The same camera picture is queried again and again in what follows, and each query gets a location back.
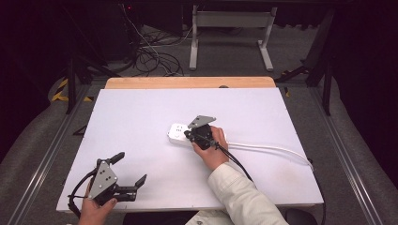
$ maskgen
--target metal frame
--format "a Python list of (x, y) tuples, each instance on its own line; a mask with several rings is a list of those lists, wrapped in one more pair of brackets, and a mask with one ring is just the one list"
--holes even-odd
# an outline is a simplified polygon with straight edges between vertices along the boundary
[(224, 12), (224, 11), (197, 11), (193, 6), (192, 11), (192, 44), (190, 70), (196, 70), (199, 40), (197, 28), (202, 27), (266, 27), (266, 33), (262, 40), (258, 40), (258, 47), (263, 56), (267, 71), (273, 71), (273, 65), (269, 58), (267, 44), (275, 20), (277, 8), (271, 12)]

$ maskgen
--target white lab coat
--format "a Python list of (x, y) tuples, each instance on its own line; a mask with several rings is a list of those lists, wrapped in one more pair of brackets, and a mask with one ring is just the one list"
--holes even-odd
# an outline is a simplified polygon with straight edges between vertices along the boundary
[(225, 205), (227, 213), (199, 211), (187, 225), (287, 224), (275, 204), (229, 163), (220, 165), (208, 178), (210, 188)]

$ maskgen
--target table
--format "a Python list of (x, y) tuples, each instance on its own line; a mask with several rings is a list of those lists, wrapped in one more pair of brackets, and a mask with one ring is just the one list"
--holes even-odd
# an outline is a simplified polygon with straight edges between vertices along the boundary
[[(220, 85), (233, 88), (217, 88)], [(245, 107), (234, 111), (234, 101), (244, 101)], [(272, 143), (305, 154), (271, 78), (112, 78), (99, 94), (56, 210), (69, 211), (67, 196), (92, 170), (97, 158), (121, 151), (126, 152), (125, 158), (112, 166), (118, 184), (130, 186), (145, 173), (147, 179), (136, 202), (120, 202), (116, 212), (222, 208), (207, 186), (210, 171), (202, 160), (190, 147), (167, 140), (172, 123), (189, 123), (199, 109), (206, 115), (217, 114), (212, 125), (224, 128), (228, 142)], [(323, 202), (311, 169), (296, 157), (230, 151), (277, 205)], [(84, 194), (84, 187), (78, 195)]]

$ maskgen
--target metal stand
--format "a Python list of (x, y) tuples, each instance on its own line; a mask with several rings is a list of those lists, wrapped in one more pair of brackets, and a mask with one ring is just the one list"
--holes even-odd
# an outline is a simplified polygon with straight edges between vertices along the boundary
[(68, 63), (68, 110), (67, 114), (69, 114), (73, 107), (76, 105), (76, 79), (75, 76), (79, 78), (79, 81), (82, 84), (91, 84), (93, 80), (91, 77), (91, 73), (88, 71), (87, 67), (92, 67), (99, 72), (103, 73), (108, 77), (120, 77), (116, 73), (113, 73), (111, 70), (98, 65), (97, 63), (82, 57), (75, 56), (71, 57)]
[(266, 33), (262, 40), (258, 40), (258, 47), (263, 56), (267, 71), (272, 71), (273, 66), (267, 51), (267, 43), (272, 25), (275, 20), (277, 8), (271, 12), (222, 12), (222, 11), (197, 11), (193, 6), (192, 11), (192, 44), (190, 70), (196, 70), (199, 40), (197, 28), (202, 27), (266, 27)]
[(319, 26), (318, 32), (316, 33), (314, 42), (309, 50), (303, 66), (294, 69), (293, 71), (286, 72), (283, 76), (274, 81), (276, 83), (284, 83), (293, 77), (296, 77), (300, 73), (310, 71), (306, 83), (308, 86), (317, 86), (325, 76), (324, 92), (322, 97), (322, 105), (327, 115), (329, 112), (329, 99), (330, 99), (330, 88), (331, 88), (331, 64), (332, 64), (332, 47), (325, 48), (325, 44), (329, 38), (329, 30), (332, 26), (332, 20), (335, 9), (331, 8), (322, 23)]

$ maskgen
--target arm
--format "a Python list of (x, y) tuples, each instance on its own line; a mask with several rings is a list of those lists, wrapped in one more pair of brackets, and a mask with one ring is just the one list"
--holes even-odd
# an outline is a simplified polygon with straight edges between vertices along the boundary
[(208, 184), (235, 224), (287, 224), (275, 204), (229, 162), (210, 175)]
[[(88, 195), (90, 184), (88, 183), (85, 195)], [(103, 206), (99, 206), (94, 200), (88, 198), (83, 199), (82, 212), (80, 215), (78, 225), (102, 225), (105, 224), (105, 219), (112, 209), (117, 204), (117, 199), (113, 198), (105, 203)]]
[[(221, 128), (211, 127), (213, 138), (225, 149), (228, 145)], [(275, 204), (242, 173), (229, 165), (229, 158), (215, 147), (203, 151), (195, 143), (195, 152), (213, 173), (208, 183), (235, 224), (287, 224)]]

